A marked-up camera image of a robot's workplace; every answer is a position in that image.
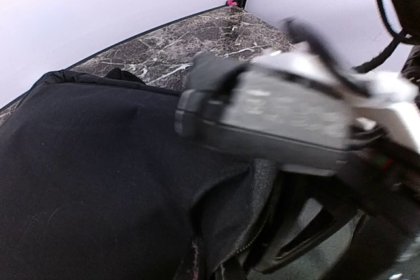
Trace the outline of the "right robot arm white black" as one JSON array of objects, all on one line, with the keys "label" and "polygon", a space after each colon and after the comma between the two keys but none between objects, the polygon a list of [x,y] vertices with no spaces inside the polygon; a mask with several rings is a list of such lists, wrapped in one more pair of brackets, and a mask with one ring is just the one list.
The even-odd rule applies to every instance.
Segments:
[{"label": "right robot arm white black", "polygon": [[419,0],[376,0],[391,44],[376,58],[357,67],[374,74],[399,44],[412,50],[400,73],[390,83],[405,83],[399,92],[413,90],[406,101],[376,109],[364,108],[375,121],[376,137],[352,166],[355,173],[342,181],[368,214],[383,219],[407,238],[419,238]]}]

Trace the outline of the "black student bag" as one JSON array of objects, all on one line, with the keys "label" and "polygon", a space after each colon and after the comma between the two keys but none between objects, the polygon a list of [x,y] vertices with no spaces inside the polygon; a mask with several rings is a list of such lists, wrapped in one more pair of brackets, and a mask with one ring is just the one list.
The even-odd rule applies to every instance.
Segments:
[{"label": "black student bag", "polygon": [[178,98],[138,79],[38,80],[1,125],[2,279],[245,279],[354,212],[338,181],[179,137]]}]

